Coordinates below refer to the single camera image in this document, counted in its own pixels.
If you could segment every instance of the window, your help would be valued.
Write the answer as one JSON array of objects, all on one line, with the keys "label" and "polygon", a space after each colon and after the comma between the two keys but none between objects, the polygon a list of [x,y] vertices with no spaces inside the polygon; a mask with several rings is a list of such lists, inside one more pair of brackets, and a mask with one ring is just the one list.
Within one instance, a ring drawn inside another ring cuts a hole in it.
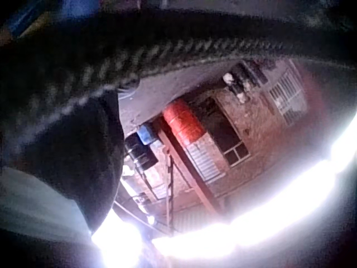
[{"label": "window", "polygon": [[288,126],[297,122],[306,112],[307,105],[297,75],[288,69],[269,91]]},{"label": "window", "polygon": [[205,99],[198,106],[197,116],[223,152],[230,166],[236,165],[249,156],[248,149],[214,99]]}]

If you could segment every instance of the bright light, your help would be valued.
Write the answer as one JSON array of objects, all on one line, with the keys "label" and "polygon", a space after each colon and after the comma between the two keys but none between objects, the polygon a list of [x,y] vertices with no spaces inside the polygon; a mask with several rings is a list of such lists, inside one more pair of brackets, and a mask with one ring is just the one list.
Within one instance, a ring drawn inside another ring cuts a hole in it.
[{"label": "bright light", "polygon": [[244,214],[231,224],[236,242],[250,246],[313,212],[334,187],[335,176],[328,161],[303,173],[268,203]]},{"label": "bright light", "polygon": [[150,225],[154,225],[154,223],[155,223],[155,217],[154,217],[154,216],[147,216],[147,222],[148,222]]},{"label": "bright light", "polygon": [[331,150],[331,162],[336,173],[345,169],[348,163],[353,159],[357,151],[357,115],[353,118],[351,124],[333,144]]},{"label": "bright light", "polygon": [[138,229],[123,222],[112,209],[91,239],[100,248],[107,268],[132,267],[139,260],[142,241]]},{"label": "bright light", "polygon": [[235,247],[229,227],[221,223],[152,242],[161,254],[180,259],[215,259],[230,254]]}]

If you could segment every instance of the wooden beam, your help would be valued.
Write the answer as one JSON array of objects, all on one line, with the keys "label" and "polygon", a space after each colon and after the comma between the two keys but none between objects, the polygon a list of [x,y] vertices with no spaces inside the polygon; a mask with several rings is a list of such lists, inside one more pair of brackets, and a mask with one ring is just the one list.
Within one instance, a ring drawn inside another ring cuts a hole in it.
[{"label": "wooden beam", "polygon": [[193,166],[181,144],[173,135],[171,128],[166,123],[166,121],[162,117],[159,117],[154,121],[153,125],[159,138],[166,146],[166,148],[168,148],[176,166],[181,170],[182,174],[185,176],[185,179],[195,190],[203,205],[211,213],[216,214],[217,216],[222,216],[221,207],[217,199],[215,199],[213,193],[202,180],[202,177]]}]

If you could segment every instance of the dark fabric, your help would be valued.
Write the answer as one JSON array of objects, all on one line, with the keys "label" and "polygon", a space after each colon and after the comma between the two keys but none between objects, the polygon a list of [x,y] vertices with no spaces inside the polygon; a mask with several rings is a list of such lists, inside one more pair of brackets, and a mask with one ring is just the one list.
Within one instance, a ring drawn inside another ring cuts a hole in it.
[{"label": "dark fabric", "polygon": [[117,194],[124,134],[114,92],[90,99],[27,146],[25,171],[77,202],[91,231]]},{"label": "dark fabric", "polygon": [[2,267],[105,267],[98,248],[40,240],[0,229]]}]

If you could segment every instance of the red barrel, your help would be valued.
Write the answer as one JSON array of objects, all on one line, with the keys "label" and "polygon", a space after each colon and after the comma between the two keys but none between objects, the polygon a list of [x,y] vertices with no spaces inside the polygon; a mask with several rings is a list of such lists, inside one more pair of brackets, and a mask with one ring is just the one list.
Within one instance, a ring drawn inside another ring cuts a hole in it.
[{"label": "red barrel", "polygon": [[171,102],[162,112],[172,133],[184,146],[197,141],[206,132],[190,107],[182,100]]}]

